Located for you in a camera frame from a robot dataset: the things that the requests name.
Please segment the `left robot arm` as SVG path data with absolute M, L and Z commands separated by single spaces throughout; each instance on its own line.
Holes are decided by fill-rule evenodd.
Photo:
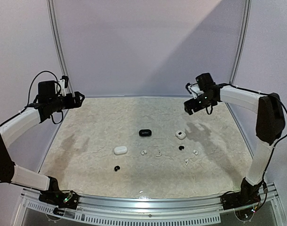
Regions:
M 52 186 L 52 179 L 15 164 L 8 148 L 29 129 L 53 119 L 53 113 L 62 113 L 63 110 L 80 108 L 85 96 L 80 92 L 67 93 L 66 81 L 42 81 L 38 83 L 38 94 L 34 102 L 0 125 L 0 182 L 13 183 L 39 191 L 52 204 L 59 204 L 63 194 Z

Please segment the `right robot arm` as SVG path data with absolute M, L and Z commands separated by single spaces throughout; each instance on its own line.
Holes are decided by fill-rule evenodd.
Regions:
M 184 103 L 184 110 L 189 115 L 203 109 L 211 114 L 213 107 L 219 102 L 238 105 L 256 113 L 255 132 L 258 140 L 256 152 L 248 174 L 242 180 L 240 192 L 236 196 L 238 204 L 247 205 L 255 198 L 264 181 L 273 150 L 281 140 L 286 125 L 280 96 L 277 93 L 265 94 L 227 83 L 212 82 L 206 86 L 187 83 L 185 88 L 192 95 L 192 99 Z

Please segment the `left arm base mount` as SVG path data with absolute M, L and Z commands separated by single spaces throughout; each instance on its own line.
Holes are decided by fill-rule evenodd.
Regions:
M 60 209 L 76 210 L 80 196 L 73 190 L 41 191 L 39 201 L 55 205 Z

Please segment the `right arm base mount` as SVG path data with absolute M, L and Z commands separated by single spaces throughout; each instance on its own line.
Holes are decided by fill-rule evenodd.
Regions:
M 258 190 L 242 188 L 239 192 L 228 191 L 220 196 L 220 202 L 224 210 L 230 210 L 247 205 L 259 203 L 261 197 Z

